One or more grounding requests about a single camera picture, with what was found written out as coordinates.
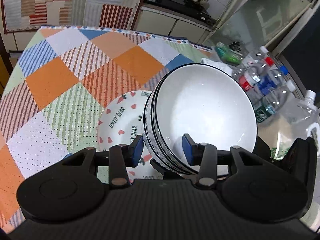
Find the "pink bunny carrot plate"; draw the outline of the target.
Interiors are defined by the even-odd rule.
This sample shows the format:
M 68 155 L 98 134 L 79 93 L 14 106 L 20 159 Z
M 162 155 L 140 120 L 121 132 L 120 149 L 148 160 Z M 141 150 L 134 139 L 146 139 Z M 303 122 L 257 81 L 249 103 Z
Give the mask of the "pink bunny carrot plate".
M 112 100 L 98 122 L 97 140 L 99 151 L 107 151 L 119 144 L 131 144 L 142 134 L 142 115 L 151 92 L 135 90 Z M 163 176 L 150 164 L 151 154 L 145 147 L 137 167 L 128 167 L 130 181 L 134 179 L 162 179 Z

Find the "white bowl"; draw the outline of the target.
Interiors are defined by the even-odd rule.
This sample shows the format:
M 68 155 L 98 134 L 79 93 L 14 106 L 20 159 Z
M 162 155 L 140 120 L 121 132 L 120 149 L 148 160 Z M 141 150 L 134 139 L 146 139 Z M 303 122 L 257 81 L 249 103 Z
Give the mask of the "white bowl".
M 238 145 L 253 152 L 257 121 L 247 94 L 223 71 L 200 63 L 185 64 L 162 78 L 155 95 L 156 128 L 160 140 L 190 166 L 182 148 L 187 133 L 195 143 L 220 150 Z M 197 172 L 198 166 L 190 166 Z
M 178 157 L 174 155 L 171 150 L 169 150 L 168 146 L 166 146 L 165 143 L 161 142 L 160 140 L 160 132 L 159 129 L 156 128 L 155 118 L 153 115 L 155 114 L 155 95 L 163 83 L 163 80 L 164 79 L 161 79 L 161 81 L 152 91 L 144 106 L 143 139 L 152 157 L 162 167 L 179 174 L 195 176 L 198 174 L 198 172 L 187 164 L 183 163 L 183 161 L 179 160 Z
M 152 130 L 151 125 L 151 99 L 153 92 L 149 93 L 148 99 L 144 106 L 143 112 L 143 139 L 148 148 L 148 151 L 151 153 L 152 157 L 163 167 L 171 171 L 177 171 L 174 163 L 163 153 L 157 144 L 155 135 Z

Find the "rice bag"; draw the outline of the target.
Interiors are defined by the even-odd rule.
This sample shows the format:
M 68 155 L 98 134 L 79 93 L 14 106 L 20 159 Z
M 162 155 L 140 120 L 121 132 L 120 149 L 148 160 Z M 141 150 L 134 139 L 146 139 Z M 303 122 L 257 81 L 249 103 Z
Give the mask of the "rice bag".
M 319 150 L 319 108 L 315 98 L 311 90 L 303 99 L 291 96 L 278 113 L 258 125 L 258 135 L 269 146 L 272 158 L 283 159 L 297 138 L 313 138 Z

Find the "green label water bottle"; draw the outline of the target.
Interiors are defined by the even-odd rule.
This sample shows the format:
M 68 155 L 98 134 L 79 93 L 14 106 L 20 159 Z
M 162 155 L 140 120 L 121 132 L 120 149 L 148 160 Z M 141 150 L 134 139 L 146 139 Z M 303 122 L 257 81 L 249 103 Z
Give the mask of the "green label water bottle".
M 262 123 L 275 115 L 287 102 L 290 94 L 296 90 L 291 80 L 278 88 L 273 88 L 263 96 L 254 106 L 257 123 Z

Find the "red cap water bottle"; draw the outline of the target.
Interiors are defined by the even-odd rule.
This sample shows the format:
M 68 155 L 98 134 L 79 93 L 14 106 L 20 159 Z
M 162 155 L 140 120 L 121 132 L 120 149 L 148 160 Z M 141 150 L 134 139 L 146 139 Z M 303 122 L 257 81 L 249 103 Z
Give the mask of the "red cap water bottle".
M 240 87 L 246 92 L 251 90 L 262 80 L 273 65 L 274 61 L 269 56 L 252 60 L 248 65 L 248 69 L 238 79 Z

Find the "white tissue pack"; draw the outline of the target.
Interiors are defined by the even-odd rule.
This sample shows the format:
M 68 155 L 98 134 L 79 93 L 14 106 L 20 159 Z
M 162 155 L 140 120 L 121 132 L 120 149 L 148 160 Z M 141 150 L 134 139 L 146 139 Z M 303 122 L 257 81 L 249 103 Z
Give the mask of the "white tissue pack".
M 227 65 L 227 64 L 225 64 L 223 62 L 217 62 L 217 61 L 213 61 L 213 60 L 206 59 L 206 58 L 202 58 L 201 62 L 203 64 L 207 64 L 207 65 L 213 66 L 213 67 L 223 71 L 227 75 L 232 76 L 232 72 L 233 72 L 232 68 L 229 65 Z

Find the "patchwork tablecloth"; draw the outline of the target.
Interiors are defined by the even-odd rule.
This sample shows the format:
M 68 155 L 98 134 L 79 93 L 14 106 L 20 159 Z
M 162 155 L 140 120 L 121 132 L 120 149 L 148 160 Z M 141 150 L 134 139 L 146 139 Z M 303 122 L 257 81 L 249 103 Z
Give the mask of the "patchwork tablecloth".
M 1 229 L 10 232 L 24 221 L 16 200 L 22 181 L 97 146 L 99 116 L 112 100 L 151 90 L 168 71 L 211 53 L 185 37 L 41 27 L 1 97 Z

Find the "blue cap water bottle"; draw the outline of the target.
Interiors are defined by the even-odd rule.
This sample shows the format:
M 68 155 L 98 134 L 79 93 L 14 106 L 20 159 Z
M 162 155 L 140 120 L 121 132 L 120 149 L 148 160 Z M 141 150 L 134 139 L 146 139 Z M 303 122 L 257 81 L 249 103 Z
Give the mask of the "blue cap water bottle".
M 282 65 L 279 68 L 274 66 L 249 92 L 248 96 L 253 104 L 256 104 L 262 97 L 266 96 L 272 89 L 276 89 L 285 84 L 285 76 L 288 74 L 287 68 Z

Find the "clear white cap bottle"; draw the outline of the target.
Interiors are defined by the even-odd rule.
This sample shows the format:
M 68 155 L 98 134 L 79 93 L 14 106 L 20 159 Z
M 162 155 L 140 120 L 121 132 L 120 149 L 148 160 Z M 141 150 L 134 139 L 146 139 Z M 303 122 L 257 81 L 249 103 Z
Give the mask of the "clear white cap bottle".
M 251 51 L 241 61 L 241 63 L 233 69 L 232 78 L 237 80 L 249 68 L 265 63 L 265 58 L 268 56 L 268 49 L 265 46 Z

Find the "green item plastic container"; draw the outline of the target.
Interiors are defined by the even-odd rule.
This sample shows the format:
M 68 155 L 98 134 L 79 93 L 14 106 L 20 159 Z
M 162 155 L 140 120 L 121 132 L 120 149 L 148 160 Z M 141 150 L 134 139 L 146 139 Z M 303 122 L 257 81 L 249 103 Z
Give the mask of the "green item plastic container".
M 238 66 L 242 60 L 243 56 L 236 51 L 229 49 L 224 43 L 217 42 L 214 47 L 219 58 L 224 62 L 231 64 L 233 66 Z

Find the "black gas stove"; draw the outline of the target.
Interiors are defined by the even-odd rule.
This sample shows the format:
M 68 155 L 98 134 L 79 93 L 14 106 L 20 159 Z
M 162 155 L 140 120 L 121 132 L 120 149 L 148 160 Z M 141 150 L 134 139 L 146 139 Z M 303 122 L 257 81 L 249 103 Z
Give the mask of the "black gas stove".
M 216 22 L 199 2 L 192 0 L 144 0 L 144 3 L 177 12 L 209 25 Z

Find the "striped counter cloth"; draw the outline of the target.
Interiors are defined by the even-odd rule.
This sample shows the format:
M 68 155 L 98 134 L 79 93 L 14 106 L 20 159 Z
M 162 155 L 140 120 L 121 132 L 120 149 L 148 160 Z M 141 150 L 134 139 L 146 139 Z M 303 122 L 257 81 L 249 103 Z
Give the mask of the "striped counter cloth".
M 42 25 L 131 29 L 142 0 L 1 0 L 5 33 Z

